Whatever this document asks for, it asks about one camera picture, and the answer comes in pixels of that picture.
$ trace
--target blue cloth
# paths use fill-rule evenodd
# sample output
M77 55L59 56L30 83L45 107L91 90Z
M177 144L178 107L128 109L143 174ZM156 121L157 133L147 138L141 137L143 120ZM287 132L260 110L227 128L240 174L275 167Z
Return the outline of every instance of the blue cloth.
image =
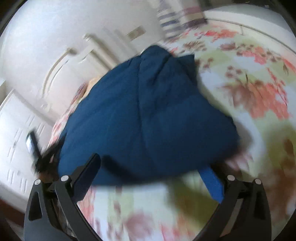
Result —
M205 168L230 156L239 139L231 117L199 93L194 55L175 58L159 46L107 73L70 116L65 134L59 175L98 153L102 168L93 185L140 183Z
M224 198L224 184L215 174L210 166L198 168L198 173L203 180L211 197L217 202L221 203Z

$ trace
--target curtain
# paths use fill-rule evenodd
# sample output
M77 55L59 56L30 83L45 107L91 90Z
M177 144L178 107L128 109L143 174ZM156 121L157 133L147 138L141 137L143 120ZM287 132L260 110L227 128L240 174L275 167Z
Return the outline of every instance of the curtain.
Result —
M198 0L149 0L166 38L180 35L185 29L205 23Z

